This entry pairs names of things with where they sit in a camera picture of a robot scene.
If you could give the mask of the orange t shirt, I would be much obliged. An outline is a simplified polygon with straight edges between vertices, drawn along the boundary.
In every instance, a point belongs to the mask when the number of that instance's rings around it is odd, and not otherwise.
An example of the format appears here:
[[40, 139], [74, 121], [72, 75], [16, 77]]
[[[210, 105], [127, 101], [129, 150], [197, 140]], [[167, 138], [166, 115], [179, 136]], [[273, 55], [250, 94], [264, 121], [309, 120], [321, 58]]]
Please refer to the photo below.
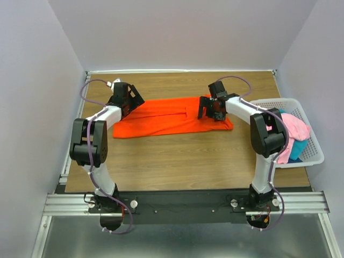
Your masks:
[[228, 118], [215, 121], [203, 116], [198, 119], [198, 108], [199, 97], [145, 101], [127, 117], [114, 124], [112, 136], [115, 139], [129, 139], [234, 129]]

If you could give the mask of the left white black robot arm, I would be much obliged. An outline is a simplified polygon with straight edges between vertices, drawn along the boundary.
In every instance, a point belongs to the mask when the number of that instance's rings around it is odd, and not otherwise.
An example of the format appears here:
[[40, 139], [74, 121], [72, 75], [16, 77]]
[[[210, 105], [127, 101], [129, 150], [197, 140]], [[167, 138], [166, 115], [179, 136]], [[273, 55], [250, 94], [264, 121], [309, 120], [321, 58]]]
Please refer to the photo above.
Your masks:
[[[103, 82], [111, 89], [112, 95], [107, 103], [85, 97], [84, 90], [91, 82]], [[108, 156], [108, 129], [145, 101], [134, 85], [121, 80], [90, 80], [81, 88], [80, 96], [85, 102], [100, 105], [102, 109], [87, 118], [74, 120], [69, 156], [87, 172], [95, 188], [94, 194], [105, 211], [114, 212], [119, 206], [124, 210], [125, 204], [118, 197], [117, 185], [111, 179], [105, 163]]]

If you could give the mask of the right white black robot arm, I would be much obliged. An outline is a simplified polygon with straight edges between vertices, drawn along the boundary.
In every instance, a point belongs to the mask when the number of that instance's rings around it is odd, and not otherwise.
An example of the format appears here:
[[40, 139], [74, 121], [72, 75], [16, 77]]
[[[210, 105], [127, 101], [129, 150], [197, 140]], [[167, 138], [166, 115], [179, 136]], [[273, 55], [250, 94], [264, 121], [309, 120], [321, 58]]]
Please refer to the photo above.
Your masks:
[[222, 81], [208, 85], [210, 97], [199, 98], [198, 119], [215, 121], [233, 114], [250, 125], [250, 144], [256, 153], [254, 179], [249, 186], [248, 206], [255, 211], [274, 199], [274, 174], [278, 157], [289, 143], [289, 133], [278, 109], [266, 109], [228, 94]]

